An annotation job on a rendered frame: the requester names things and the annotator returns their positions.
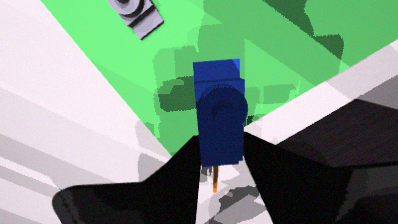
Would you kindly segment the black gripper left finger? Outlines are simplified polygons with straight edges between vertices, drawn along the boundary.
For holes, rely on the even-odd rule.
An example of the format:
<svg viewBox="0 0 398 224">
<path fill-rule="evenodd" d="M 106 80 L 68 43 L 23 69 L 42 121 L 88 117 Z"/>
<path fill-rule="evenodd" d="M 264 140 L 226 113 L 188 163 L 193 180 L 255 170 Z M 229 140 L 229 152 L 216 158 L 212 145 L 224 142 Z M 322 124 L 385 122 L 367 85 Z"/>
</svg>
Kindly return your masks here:
<svg viewBox="0 0 398 224">
<path fill-rule="evenodd" d="M 196 224 L 199 135 L 140 182 L 84 184 L 52 198 L 62 224 Z"/>
</svg>

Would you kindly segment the green flat deck plate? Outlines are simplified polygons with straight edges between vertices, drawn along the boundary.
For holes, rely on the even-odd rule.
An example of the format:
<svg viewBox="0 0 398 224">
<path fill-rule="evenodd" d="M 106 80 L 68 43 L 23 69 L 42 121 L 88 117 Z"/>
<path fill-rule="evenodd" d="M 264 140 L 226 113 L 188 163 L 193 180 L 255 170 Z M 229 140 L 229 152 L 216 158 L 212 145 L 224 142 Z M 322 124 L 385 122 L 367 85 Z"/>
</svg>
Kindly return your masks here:
<svg viewBox="0 0 398 224">
<path fill-rule="evenodd" d="M 193 62 L 240 58 L 244 127 L 398 40 L 398 0 L 40 0 L 173 157 Z"/>
</svg>

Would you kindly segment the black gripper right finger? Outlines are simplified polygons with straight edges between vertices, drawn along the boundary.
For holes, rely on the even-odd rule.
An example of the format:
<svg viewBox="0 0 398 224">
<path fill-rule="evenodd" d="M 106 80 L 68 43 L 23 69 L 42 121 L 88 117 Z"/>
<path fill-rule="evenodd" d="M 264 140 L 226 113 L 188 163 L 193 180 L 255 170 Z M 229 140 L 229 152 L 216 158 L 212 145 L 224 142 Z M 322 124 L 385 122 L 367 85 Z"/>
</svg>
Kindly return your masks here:
<svg viewBox="0 0 398 224">
<path fill-rule="evenodd" d="M 327 166 L 248 132 L 243 156 L 273 224 L 347 224 L 360 198 L 398 193 L 398 161 Z"/>
</svg>

